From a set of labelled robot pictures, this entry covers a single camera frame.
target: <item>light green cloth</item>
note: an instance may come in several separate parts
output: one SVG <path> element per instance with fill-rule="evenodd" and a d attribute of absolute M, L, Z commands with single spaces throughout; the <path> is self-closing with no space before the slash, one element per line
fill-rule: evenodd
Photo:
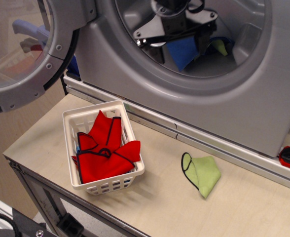
<path fill-rule="evenodd" d="M 192 158 L 184 153 L 181 159 L 183 173 L 187 179 L 207 198 L 220 178 L 220 171 L 213 157 Z"/>
<path fill-rule="evenodd" d="M 211 45 L 218 51 L 220 52 L 223 56 L 227 56 L 228 53 L 225 48 L 225 44 L 222 40 L 217 39 L 215 41 L 212 41 Z"/>

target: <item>red cloth with black trim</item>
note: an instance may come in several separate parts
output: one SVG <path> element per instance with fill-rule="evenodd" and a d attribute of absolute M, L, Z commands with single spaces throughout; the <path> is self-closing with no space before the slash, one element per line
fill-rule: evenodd
<path fill-rule="evenodd" d="M 131 141 L 109 157 L 105 154 L 84 151 L 77 154 L 80 180 L 83 184 L 125 174 L 140 160 L 140 141 Z"/>
<path fill-rule="evenodd" d="M 140 160 L 139 141 L 120 146 L 121 117 L 107 118 L 99 111 L 89 133 L 77 137 L 80 152 L 72 158 L 83 184 L 127 173 Z"/>

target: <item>washer door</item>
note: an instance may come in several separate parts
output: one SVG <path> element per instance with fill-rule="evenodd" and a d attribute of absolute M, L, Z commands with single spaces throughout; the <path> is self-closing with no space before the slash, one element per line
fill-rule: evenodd
<path fill-rule="evenodd" d="M 93 1 L 0 0 L 0 112 L 37 99 L 73 57 Z"/>

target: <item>black cable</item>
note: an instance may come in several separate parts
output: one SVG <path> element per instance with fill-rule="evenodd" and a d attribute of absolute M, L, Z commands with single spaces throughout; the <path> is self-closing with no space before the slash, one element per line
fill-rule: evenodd
<path fill-rule="evenodd" d="M 11 220 L 9 217 L 7 217 L 6 215 L 3 215 L 3 214 L 0 214 L 0 219 L 7 221 L 12 226 L 16 237 L 21 237 L 21 234 L 18 230 L 18 227 L 17 227 L 16 223 L 14 223 L 13 220 Z"/>

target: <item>gray metal panel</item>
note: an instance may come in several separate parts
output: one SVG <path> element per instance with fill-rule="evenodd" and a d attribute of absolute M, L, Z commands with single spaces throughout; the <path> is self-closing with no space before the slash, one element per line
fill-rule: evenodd
<path fill-rule="evenodd" d="M 112 1 L 81 30 L 77 61 L 90 84 L 269 156 L 290 128 L 290 3 L 265 1 L 253 54 L 226 75 L 185 77 L 145 56 L 126 34 Z"/>

